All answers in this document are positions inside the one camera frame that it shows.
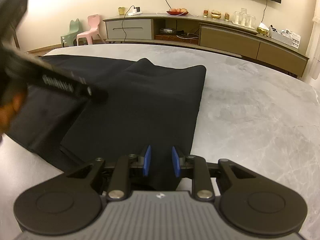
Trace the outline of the person's left hand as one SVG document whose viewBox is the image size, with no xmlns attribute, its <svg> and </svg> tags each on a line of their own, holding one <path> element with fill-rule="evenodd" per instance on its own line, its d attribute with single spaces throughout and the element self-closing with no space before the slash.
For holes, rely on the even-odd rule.
<svg viewBox="0 0 320 240">
<path fill-rule="evenodd" d="M 27 91 L 18 92 L 11 102 L 1 106 L 0 125 L 1 125 L 1 140 L 2 135 L 10 128 L 15 116 L 20 112 L 27 98 Z"/>
</svg>

